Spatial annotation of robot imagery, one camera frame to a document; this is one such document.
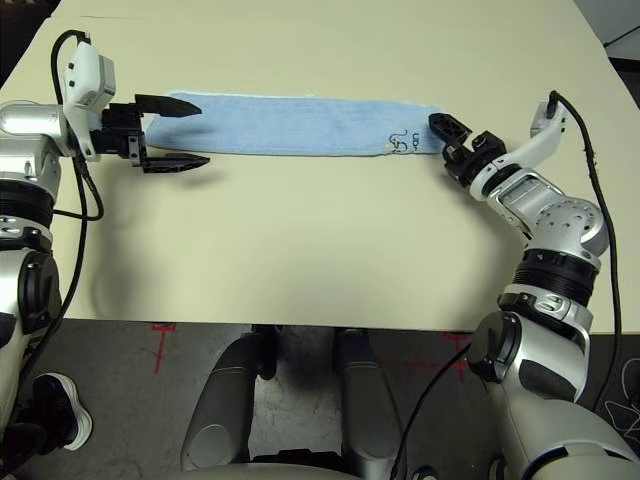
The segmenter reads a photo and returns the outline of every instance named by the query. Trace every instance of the red tape mark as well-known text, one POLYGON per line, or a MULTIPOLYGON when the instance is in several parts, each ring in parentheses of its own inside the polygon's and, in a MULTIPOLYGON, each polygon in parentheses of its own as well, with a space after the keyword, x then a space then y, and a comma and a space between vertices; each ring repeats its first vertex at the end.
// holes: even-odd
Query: red tape mark
MULTIPOLYGON (((452 333, 452 332, 444 332, 442 334, 446 340, 450 342, 455 342, 456 344, 456 352, 460 351, 460 342, 464 342, 465 344, 469 341, 469 335, 466 333, 452 333)), ((459 360, 453 365, 451 368, 454 370, 458 370, 458 379, 461 382, 464 382, 464 371, 469 370, 469 365, 464 360, 459 360)))
POLYGON ((160 371, 160 363, 162 362, 162 357, 164 354, 164 340, 167 336, 167 332, 175 332, 176 324, 169 323, 166 325, 151 325, 151 331, 160 332, 160 344, 158 345, 158 353, 156 353, 156 367, 153 370, 153 373, 158 373, 160 371))

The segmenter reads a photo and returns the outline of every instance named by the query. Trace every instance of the shoe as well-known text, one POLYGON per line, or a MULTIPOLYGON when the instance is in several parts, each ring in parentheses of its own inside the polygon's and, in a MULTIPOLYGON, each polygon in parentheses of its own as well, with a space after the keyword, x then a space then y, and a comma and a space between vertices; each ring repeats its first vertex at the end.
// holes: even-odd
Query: shoe
POLYGON ((76 384, 69 377, 45 373, 36 378, 33 408, 50 437, 46 450, 56 447, 77 450, 89 439, 93 420, 80 404, 76 384))

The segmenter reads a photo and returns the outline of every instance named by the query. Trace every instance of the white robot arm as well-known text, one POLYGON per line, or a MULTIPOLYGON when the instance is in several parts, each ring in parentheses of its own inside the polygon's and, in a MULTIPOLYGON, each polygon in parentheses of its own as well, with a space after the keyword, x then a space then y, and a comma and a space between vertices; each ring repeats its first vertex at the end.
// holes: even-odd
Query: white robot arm
POLYGON ((25 352, 53 330, 68 306, 58 290, 49 230, 60 157, 73 157, 74 167, 80 165, 84 175, 84 161, 97 161, 102 153, 128 158, 145 173, 180 172, 209 162, 184 153, 147 156, 140 122, 144 112, 182 117, 200 109, 147 95, 107 107, 116 91, 113 62, 100 55, 83 32, 61 35, 54 45, 52 71, 61 104, 0 105, 0 442, 11 419, 25 352), (79 41, 60 91, 57 51, 71 36, 79 41))

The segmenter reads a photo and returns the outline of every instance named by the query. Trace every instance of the white shoe sole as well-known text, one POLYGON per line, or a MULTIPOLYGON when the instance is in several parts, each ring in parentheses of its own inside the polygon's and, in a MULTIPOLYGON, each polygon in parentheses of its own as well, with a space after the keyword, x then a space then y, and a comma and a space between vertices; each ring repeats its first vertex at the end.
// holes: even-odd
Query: white shoe sole
POLYGON ((57 379, 62 385, 62 388, 64 388, 67 397, 69 397, 73 414, 75 415, 78 423, 78 434, 76 435, 76 438, 73 439, 73 442, 65 445, 64 448, 72 451, 77 450, 87 443, 87 440, 89 440, 91 431, 93 430, 93 419, 91 418, 91 415, 89 415, 89 412, 87 412, 87 410, 80 404, 78 389, 76 388, 76 384, 73 383, 73 380, 60 373, 45 373, 41 376, 45 375, 49 375, 57 379))

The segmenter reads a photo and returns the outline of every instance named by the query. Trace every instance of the cloth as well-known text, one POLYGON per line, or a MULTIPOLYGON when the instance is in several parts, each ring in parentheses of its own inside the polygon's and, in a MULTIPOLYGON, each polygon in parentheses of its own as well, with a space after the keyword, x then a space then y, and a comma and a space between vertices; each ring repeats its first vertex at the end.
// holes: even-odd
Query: cloth
POLYGON ((316 97, 173 92, 202 109, 183 118, 157 116, 147 143, 176 150, 262 155, 440 153, 429 129, 435 107, 316 97))

